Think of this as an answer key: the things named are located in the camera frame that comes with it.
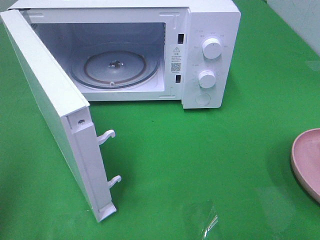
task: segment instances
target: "green table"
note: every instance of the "green table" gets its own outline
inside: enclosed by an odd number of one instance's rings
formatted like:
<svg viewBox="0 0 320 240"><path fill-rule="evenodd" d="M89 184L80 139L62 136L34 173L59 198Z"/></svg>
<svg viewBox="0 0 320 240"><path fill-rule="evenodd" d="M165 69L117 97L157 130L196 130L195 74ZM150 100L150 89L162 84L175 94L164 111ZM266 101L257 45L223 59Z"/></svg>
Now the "green table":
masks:
<svg viewBox="0 0 320 240"><path fill-rule="evenodd" d="M222 107L92 102L118 212L97 223L0 26L0 239L320 239L320 205L299 185L291 146L320 126L319 57L261 0L242 18Z"/></svg>

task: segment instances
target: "pink plate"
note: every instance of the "pink plate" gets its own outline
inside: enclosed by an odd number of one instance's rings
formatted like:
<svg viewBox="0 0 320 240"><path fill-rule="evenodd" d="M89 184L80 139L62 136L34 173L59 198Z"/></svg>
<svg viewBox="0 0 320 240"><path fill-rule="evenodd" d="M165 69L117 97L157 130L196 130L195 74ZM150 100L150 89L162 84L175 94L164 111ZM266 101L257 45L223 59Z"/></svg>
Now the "pink plate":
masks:
<svg viewBox="0 0 320 240"><path fill-rule="evenodd" d="M305 131L294 140L291 164L301 185L320 203L320 128Z"/></svg>

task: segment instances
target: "timer knob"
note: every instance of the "timer knob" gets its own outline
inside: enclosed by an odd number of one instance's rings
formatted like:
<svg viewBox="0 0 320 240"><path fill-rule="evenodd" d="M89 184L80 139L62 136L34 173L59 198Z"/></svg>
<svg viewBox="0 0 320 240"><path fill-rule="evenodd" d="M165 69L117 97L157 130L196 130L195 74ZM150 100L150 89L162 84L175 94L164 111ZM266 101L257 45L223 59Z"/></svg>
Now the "timer knob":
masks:
<svg viewBox="0 0 320 240"><path fill-rule="evenodd" d="M207 59L219 57L222 52L220 41L213 37L205 40L202 44L202 52Z"/></svg>
<svg viewBox="0 0 320 240"><path fill-rule="evenodd" d="M216 76L213 71L205 70L200 72L198 76L199 85L204 89L209 89L216 84Z"/></svg>

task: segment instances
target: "warning label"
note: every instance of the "warning label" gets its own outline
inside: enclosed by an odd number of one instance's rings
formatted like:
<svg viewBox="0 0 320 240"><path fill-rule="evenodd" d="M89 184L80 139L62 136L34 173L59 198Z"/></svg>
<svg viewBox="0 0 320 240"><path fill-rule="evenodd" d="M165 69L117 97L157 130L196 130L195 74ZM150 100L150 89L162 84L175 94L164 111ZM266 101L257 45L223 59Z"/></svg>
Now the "warning label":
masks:
<svg viewBox="0 0 320 240"><path fill-rule="evenodd" d="M183 46L182 45L171 45L171 72L173 74L179 74L181 72L181 65L183 59Z"/></svg>

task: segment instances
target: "qr code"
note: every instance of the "qr code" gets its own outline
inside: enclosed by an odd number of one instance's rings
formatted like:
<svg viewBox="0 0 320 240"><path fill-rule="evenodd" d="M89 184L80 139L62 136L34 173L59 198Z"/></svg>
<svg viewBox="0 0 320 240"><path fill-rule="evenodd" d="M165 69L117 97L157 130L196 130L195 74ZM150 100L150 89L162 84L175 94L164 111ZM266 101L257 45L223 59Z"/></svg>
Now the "qr code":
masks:
<svg viewBox="0 0 320 240"><path fill-rule="evenodd" d="M171 72L180 72L181 63L171 63Z"/></svg>

